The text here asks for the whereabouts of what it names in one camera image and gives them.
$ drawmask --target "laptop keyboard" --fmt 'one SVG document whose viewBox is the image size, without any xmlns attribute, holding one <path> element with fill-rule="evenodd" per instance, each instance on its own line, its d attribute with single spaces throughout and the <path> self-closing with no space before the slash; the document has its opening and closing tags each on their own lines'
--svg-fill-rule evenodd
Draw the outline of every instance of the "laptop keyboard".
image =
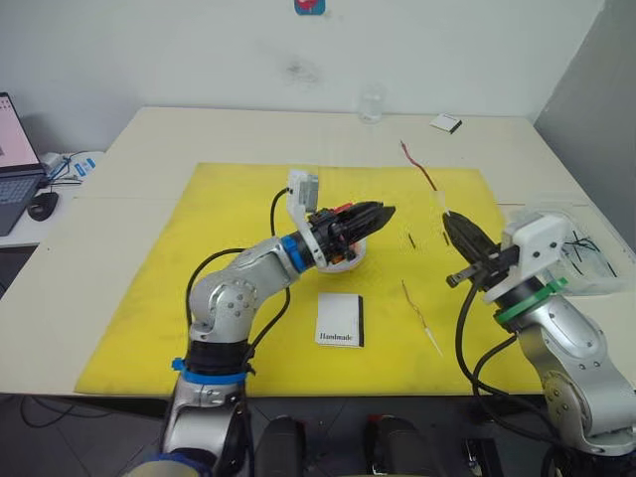
<svg viewBox="0 0 636 477">
<path fill-rule="evenodd" d="M 26 177 L 0 181 L 0 206 L 22 202 L 37 180 L 35 177 Z"/>
</svg>

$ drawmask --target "clear plastic cup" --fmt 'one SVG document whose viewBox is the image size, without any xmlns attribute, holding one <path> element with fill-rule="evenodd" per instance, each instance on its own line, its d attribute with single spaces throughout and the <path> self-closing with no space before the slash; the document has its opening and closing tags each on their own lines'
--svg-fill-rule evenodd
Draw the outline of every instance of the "clear plastic cup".
<svg viewBox="0 0 636 477">
<path fill-rule="evenodd" d="M 366 124 L 375 124 L 382 119 L 387 89 L 380 83 L 367 84 L 360 93 L 358 116 Z"/>
</svg>

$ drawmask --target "blue ring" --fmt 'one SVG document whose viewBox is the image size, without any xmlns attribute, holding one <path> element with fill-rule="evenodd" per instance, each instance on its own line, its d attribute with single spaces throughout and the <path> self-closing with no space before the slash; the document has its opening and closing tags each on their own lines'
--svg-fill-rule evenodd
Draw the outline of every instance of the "blue ring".
<svg viewBox="0 0 636 477">
<path fill-rule="evenodd" d="M 294 268 L 296 268 L 296 270 L 298 270 L 298 272 L 300 273 L 305 271 L 307 269 L 307 266 L 305 265 L 302 256 L 300 256 L 300 251 L 298 251 L 296 240 L 294 240 L 291 236 L 285 236 L 280 239 L 280 242 L 282 243 L 282 247 L 284 248 L 284 250 L 289 255 L 289 258 L 291 258 L 291 262 L 293 263 Z"/>
<path fill-rule="evenodd" d="M 175 452 L 175 453 L 160 453 L 153 455 L 149 459 L 144 460 L 143 462 L 157 462 L 157 461 L 165 461 L 169 460 L 172 462 L 179 462 L 180 464 L 187 465 L 191 469 L 195 470 L 200 477 L 212 477 L 212 471 L 210 467 L 205 465 L 203 462 L 199 462 L 193 459 L 189 459 L 185 455 Z"/>
<path fill-rule="evenodd" d="M 244 383 L 247 376 L 247 373 L 217 376 L 199 375 L 186 370 L 186 366 L 181 358 L 175 358 L 172 361 L 172 369 L 180 371 L 184 380 L 188 383 L 194 383 L 195 385 L 235 385 L 238 383 Z"/>
</svg>

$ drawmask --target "white table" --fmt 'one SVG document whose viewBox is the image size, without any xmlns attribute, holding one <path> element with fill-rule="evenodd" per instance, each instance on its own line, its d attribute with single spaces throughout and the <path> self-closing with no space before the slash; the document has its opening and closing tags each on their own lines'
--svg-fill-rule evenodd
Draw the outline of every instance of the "white table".
<svg viewBox="0 0 636 477">
<path fill-rule="evenodd" d="M 86 360 L 198 162 L 404 166 L 403 140 L 429 166 L 480 169 L 504 212 L 537 193 L 588 201 L 523 118 L 141 109 L 0 301 L 0 392 L 70 395 Z M 573 300 L 603 327 L 636 383 L 636 294 Z"/>
</svg>

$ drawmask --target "laptop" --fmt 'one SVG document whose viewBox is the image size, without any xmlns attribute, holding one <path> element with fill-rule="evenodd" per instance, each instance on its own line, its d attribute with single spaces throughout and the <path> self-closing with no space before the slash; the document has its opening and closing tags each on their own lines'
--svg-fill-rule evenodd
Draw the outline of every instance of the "laptop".
<svg viewBox="0 0 636 477">
<path fill-rule="evenodd" d="M 11 232 L 45 178 L 9 94 L 0 92 L 0 237 Z"/>
</svg>

